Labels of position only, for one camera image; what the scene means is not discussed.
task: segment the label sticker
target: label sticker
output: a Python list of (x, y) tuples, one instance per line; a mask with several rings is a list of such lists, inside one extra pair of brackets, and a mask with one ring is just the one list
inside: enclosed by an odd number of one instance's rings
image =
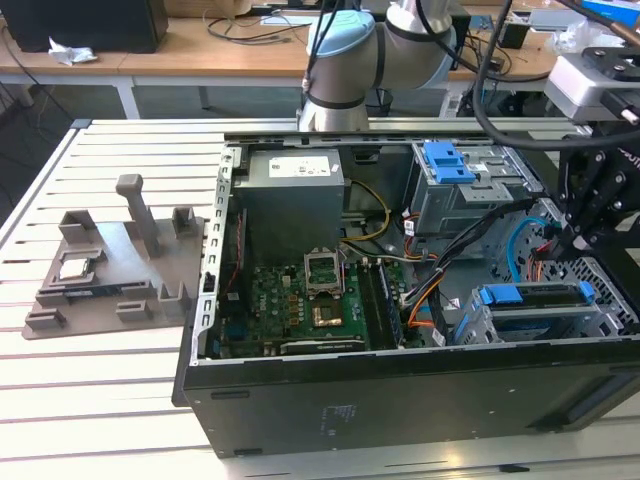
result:
[(443, 310), (459, 310), (460, 309), (460, 299), (452, 298), (450, 302), (442, 308)]
[(415, 232), (415, 226), (413, 224), (413, 220), (404, 221), (404, 234), (410, 237), (415, 236), (416, 232)]
[(470, 172), (488, 172), (489, 169), (484, 163), (470, 163), (467, 165)]
[(275, 157), (269, 160), (269, 177), (330, 177), (329, 157)]
[(438, 346), (444, 347), (445, 339), (442, 336), (442, 334), (435, 328), (433, 329), (433, 334), (431, 335), (431, 338), (433, 338), (433, 341), (436, 342)]

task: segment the blue cable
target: blue cable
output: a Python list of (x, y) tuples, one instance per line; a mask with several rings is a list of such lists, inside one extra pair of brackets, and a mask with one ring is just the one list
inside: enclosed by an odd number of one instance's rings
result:
[(546, 220), (538, 217), (526, 217), (520, 222), (520, 224), (511, 232), (509, 236), (509, 240), (507, 241), (507, 266), (509, 267), (509, 271), (511, 272), (511, 277), (513, 281), (516, 283), (520, 282), (520, 272), (518, 272), (518, 268), (516, 267), (516, 261), (513, 254), (513, 249), (516, 245), (516, 239), (518, 235), (525, 229), (527, 225), (532, 223), (537, 223), (538, 225), (542, 225), (546, 227), (549, 223)]

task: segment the floor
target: floor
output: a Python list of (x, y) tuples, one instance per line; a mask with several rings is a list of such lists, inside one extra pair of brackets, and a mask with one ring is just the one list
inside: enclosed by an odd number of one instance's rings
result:
[[(0, 115), (0, 224), (71, 123), (43, 88), (32, 89), (32, 107), (12, 106)], [(195, 87), (139, 87), (136, 98), (143, 118), (291, 118), (299, 107), (299, 92), (296, 88), (211, 88), (209, 96), (215, 107), (210, 110), (200, 107)], [(109, 87), (57, 86), (53, 95), (73, 118), (124, 118), (118, 95)], [(443, 95), (438, 90), (394, 91), (390, 116), (436, 116)], [(375, 104), (375, 96), (367, 101)]]

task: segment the motherboard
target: motherboard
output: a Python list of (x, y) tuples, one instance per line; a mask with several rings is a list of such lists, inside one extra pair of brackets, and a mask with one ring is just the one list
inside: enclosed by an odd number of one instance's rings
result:
[[(402, 340), (398, 301), (407, 288), (402, 266), (397, 262), (363, 266), (345, 261), (338, 263), (336, 270), (331, 261), (316, 263), (311, 269), (304, 263), (253, 268), (248, 313), (223, 322), (225, 356), (397, 347)], [(383, 276), (370, 278), (370, 270)], [(322, 285), (335, 287), (331, 292), (316, 288)], [(372, 321), (378, 325), (372, 327)]]

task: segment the table surface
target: table surface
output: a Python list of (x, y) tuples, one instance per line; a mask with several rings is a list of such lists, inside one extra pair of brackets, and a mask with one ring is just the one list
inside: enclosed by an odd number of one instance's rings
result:
[[(497, 11), (496, 7), (467, 9), (473, 14), (492, 15)], [(242, 19), (239, 22), (251, 24), (254, 21)], [(224, 31), (226, 27), (218, 25), (216, 28)], [(250, 36), (279, 28), (282, 27), (233, 27), (230, 34)], [(170, 19), (167, 35), (155, 54), (100, 52), (97, 61), (73, 67), (55, 62), (46, 53), (24, 53), (9, 38), (8, 32), (5, 32), (5, 35), (9, 48), (33, 74), (302, 78), (307, 65), (305, 46), (291, 33), (285, 34), (291, 38), (288, 43), (267, 46), (238, 45), (212, 37), (207, 33), (202, 20), (196, 18)], [(307, 29), (299, 29), (298, 36), (306, 42)], [(511, 76), (536, 75), (548, 72), (553, 67), (556, 57), (543, 46), (548, 36), (549, 34), (545, 33), (529, 32), (522, 49), (507, 50), (513, 61), (509, 73)], [(471, 52), (465, 52), (465, 56), (475, 63), (475, 57)], [(0, 72), (22, 73), (5, 46), (0, 46)], [(465, 68), (449, 73), (450, 81), (469, 81), (473, 77), (474, 74)]]
[[(500, 128), (559, 138), (561, 119), (497, 120)], [(477, 131), (472, 119), (389, 119), (372, 128)], [(209, 217), (224, 132), (291, 131), (291, 120), (96, 121), (71, 130), (0, 230), (0, 478), (114, 480), (185, 476), (369, 478), (372, 472), (528, 480), (638, 478), (640, 397), (575, 433), (218, 461), (195, 416), (170, 398), (181, 328), (26, 341), (20, 331), (53, 259), (67, 209), (99, 222), (130, 220), (114, 191), (143, 175), (156, 218), (176, 205)]]

